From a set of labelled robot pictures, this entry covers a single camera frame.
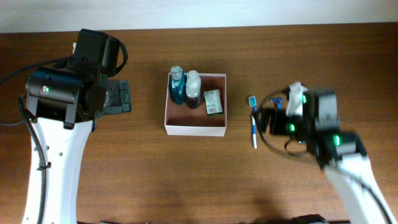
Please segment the blue disposable razor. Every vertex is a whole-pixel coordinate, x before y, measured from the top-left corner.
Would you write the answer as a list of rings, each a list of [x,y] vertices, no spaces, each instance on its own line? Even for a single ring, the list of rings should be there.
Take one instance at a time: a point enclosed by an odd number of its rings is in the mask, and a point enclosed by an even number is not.
[[[275,97],[275,98],[271,98],[270,102],[274,104],[275,108],[278,110],[282,109],[282,103],[283,103],[284,99],[281,97]]]

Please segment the blue white toothbrush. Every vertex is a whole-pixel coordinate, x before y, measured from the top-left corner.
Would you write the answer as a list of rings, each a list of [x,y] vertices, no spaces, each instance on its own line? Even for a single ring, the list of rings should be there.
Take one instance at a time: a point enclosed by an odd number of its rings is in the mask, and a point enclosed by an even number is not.
[[[248,98],[249,106],[252,108],[252,115],[251,115],[251,125],[252,125],[252,146],[253,148],[257,149],[257,137],[256,137],[256,121],[254,118],[254,113],[257,109],[256,97],[249,96]]]

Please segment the teal mouthwash bottle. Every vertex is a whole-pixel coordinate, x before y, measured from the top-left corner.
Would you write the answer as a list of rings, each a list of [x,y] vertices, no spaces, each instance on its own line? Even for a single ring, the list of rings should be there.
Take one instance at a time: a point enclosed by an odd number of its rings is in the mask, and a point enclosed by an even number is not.
[[[182,67],[175,65],[170,69],[170,91],[175,104],[181,105],[185,101],[185,72]]]

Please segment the green soap bar box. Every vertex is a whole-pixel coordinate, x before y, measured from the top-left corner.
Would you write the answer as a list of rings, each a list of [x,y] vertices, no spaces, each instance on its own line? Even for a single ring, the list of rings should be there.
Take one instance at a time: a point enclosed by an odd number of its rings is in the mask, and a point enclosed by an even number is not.
[[[223,114],[221,94],[219,90],[210,90],[203,93],[208,116]]]

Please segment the clear pump soap bottle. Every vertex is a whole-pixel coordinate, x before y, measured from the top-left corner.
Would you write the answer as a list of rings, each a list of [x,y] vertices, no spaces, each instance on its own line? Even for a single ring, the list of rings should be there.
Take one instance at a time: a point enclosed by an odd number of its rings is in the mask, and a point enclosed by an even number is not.
[[[201,101],[201,78],[199,73],[191,70],[187,73],[186,104],[189,108],[199,107]]]

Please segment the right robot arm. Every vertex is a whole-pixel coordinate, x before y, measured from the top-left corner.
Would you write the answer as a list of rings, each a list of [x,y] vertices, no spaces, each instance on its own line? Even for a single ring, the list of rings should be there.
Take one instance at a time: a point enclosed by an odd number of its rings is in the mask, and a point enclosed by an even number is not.
[[[260,135],[287,136],[289,141],[305,143],[328,181],[340,196],[351,223],[397,223],[371,167],[368,152],[359,135],[342,131],[337,97],[333,90],[288,87],[275,91],[287,97],[286,109],[259,105],[253,112]]]

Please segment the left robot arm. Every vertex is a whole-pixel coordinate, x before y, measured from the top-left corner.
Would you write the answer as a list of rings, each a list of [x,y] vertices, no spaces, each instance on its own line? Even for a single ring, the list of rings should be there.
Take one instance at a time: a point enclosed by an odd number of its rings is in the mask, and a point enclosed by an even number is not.
[[[24,223],[76,223],[88,137],[100,117],[132,110],[128,82],[115,78],[127,60],[120,40],[83,29],[71,56],[34,66],[19,100],[31,138]]]

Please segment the white cardboard box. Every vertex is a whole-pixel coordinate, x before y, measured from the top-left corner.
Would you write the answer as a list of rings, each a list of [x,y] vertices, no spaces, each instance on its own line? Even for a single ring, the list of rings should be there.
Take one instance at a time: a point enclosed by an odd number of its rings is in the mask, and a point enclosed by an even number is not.
[[[164,126],[168,135],[217,136],[223,137],[227,127],[227,81],[225,74],[201,73],[202,91],[219,90],[221,114],[208,116],[206,104],[201,100],[199,107],[189,108],[185,103],[177,105],[172,101],[170,85],[167,85]]]

